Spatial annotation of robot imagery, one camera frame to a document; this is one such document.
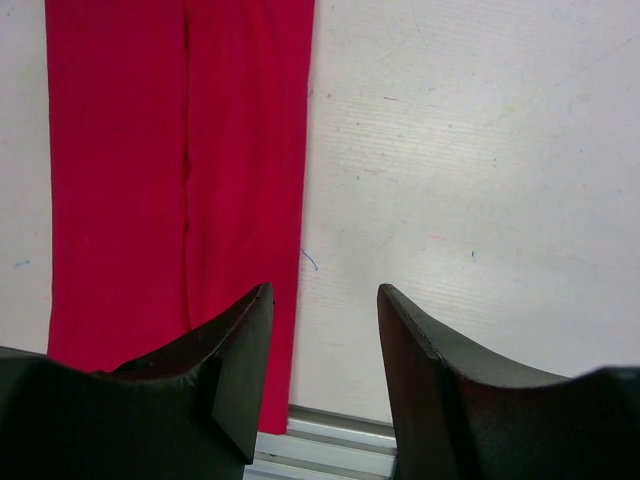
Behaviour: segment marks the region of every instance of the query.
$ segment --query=dark mark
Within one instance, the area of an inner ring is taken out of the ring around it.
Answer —
[[[318,270],[320,270],[320,268],[318,268],[318,264],[315,262],[315,260],[313,258],[311,258],[311,256],[304,251],[304,248],[300,248],[300,251],[302,252],[302,254],[307,257],[309,259],[309,261],[313,264],[313,268],[314,270],[317,272]]]
[[[30,260],[25,260],[24,262],[17,262],[16,264],[13,265],[13,269],[17,270],[20,267],[25,267],[25,266],[30,265],[30,264],[31,264]]]

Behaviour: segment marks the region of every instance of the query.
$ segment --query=stain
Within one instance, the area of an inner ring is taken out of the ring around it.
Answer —
[[[300,248],[300,251],[302,252],[302,254],[307,257],[307,259],[313,264],[313,269],[317,272],[318,270],[320,270],[320,268],[318,267],[318,264],[315,262],[315,260],[313,258],[311,258],[311,255],[309,255],[307,252],[304,251],[304,248]]]
[[[13,269],[18,270],[19,268],[26,267],[27,265],[31,265],[31,260],[25,260],[24,262],[16,262],[13,265]]]

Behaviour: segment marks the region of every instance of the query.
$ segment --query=folded red fabric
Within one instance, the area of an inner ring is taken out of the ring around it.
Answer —
[[[49,354],[110,370],[276,296],[261,430],[286,428],[310,0],[46,0]]]

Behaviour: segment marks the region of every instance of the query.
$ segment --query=scratched white surface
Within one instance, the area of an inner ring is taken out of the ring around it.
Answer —
[[[44,352],[51,308],[42,0],[0,0],[0,345]]]
[[[292,401],[390,420],[382,282],[532,366],[640,363],[640,2],[317,3]]]

